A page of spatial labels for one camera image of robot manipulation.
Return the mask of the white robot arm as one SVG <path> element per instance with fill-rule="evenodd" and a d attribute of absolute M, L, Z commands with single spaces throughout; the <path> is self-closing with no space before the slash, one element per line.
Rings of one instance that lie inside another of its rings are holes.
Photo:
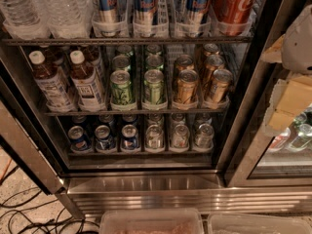
<path fill-rule="evenodd" d="M 312 74 L 312 5 L 306 6 L 287 29 L 281 55 L 287 70 Z"/>

